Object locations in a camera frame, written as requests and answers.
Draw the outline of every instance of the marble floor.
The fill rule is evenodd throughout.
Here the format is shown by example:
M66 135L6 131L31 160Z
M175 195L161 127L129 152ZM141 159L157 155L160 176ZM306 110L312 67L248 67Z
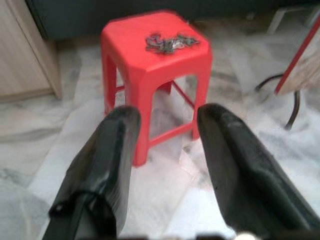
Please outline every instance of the marble floor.
M320 90L302 92L291 131L283 129L293 95L275 96L276 83L255 86L282 73L308 33L301 15L288 13L275 34L271 16L206 20L195 26L211 41L214 63L208 103L241 117L274 155L320 215ZM99 37L59 42L63 98L53 95L0 105L0 233L3 239L41 239L47 212L69 164L104 117ZM194 98L196 81L178 84ZM124 103L123 92L116 104ZM192 118L176 91L155 93L151 135ZM153 147L148 162L131 171L126 224L120 236L231 237L218 208L200 140L185 133Z

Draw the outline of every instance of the cabinet door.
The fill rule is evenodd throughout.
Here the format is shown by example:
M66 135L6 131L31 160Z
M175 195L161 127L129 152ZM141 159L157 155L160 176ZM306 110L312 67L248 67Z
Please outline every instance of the cabinet door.
M51 92L47 78L6 1L0 1L0 101Z

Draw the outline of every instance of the red plastic stool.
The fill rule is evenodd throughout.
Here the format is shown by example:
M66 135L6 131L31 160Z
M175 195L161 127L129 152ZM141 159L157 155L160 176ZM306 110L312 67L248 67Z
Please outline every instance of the red plastic stool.
M200 44L177 49L171 55L156 54L146 51L145 42L154 32L160 32L162 38L181 33L196 37ZM206 101L212 64L210 44L202 35L175 13L159 11L108 23L101 34L101 48L105 113L114 108L116 93L122 89L126 104L137 107L141 113L134 166L146 163L149 148L178 134L192 130L193 139L199 138L197 110ZM124 86L117 87L116 67ZM175 78L190 74L197 76L195 103L174 82ZM170 92L172 85L194 108L193 120L149 140L153 94L159 88Z

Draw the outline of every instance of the red metal frame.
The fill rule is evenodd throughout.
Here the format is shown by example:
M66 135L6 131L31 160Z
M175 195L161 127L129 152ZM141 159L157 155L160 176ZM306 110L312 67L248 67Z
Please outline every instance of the red metal frame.
M117 86L117 87L115 88L115 91L116 91L116 92L119 92L119 91L124 90L124 89L125 89L125 85Z
M172 81L172 85L174 88L178 91L178 93L184 98L184 100L189 104L190 107L195 109L195 104L191 101L191 99L182 91L182 89L175 83L175 81Z
M296 55L294 56L292 62L290 63L289 67L287 68L287 70L285 71L285 73L283 74L283 77L281 78L280 82L278 83L278 85L275 88L275 93L279 93L281 87L284 85L285 81L287 80L289 74L291 73L291 71L294 69L294 67L296 66L297 62L299 61L299 59L301 58L302 54L304 53L304 51L306 50L307 46L309 45L309 43L311 42L312 38L314 37L314 35L316 34L316 32L318 31L320 27L320 16L318 17L318 19L316 20L315 24L313 25L311 31L309 32L309 34L306 36L305 40L303 41L301 47L299 48L298 52L296 53Z
M149 148L152 148L153 146L160 144L170 138L173 138L177 135L183 134L184 132L188 130L192 130L192 122L183 124L181 126L178 126L172 130L166 131L165 133L160 134L159 136L156 136L155 138L149 140Z

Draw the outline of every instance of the stool seat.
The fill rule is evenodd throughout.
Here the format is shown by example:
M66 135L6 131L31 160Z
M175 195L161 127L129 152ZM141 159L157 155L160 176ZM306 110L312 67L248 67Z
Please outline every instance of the stool seat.
M201 44L177 49L174 54L164 55L146 51L145 38L159 32L161 38L173 38L177 33L195 37ZM210 45L207 40L173 12L162 11L148 15L134 16L111 21L102 34L109 41L119 58L128 65L143 70L153 71L167 65L178 64L191 58L207 55Z
M154 33L165 39L180 33L196 38L199 44L177 49L173 54L156 54L146 50L146 37ZM138 108L141 114L134 166L146 163L149 148L178 134L192 131L193 139L199 138L197 111L206 102L213 58L209 42L200 33L169 11L123 18L104 27L101 54L105 113L114 108L116 93L124 89L125 103ZM117 68L123 86L117 86ZM194 102L174 81L185 75L197 76ZM172 86L194 109L193 120L149 139L153 94L157 89L170 93Z

